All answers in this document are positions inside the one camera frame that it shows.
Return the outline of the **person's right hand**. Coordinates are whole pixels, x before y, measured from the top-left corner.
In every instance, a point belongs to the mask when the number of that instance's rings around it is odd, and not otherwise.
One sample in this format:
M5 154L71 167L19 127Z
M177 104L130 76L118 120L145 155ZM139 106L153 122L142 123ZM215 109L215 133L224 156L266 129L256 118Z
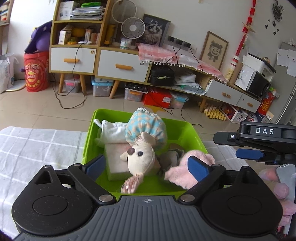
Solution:
M275 182L273 193L280 201L283 209L283 216L278 227L287 225L296 212L295 204L286 199L289 194L288 186L284 183L280 183L276 175L275 168L264 169L259 172L259 176L263 180Z

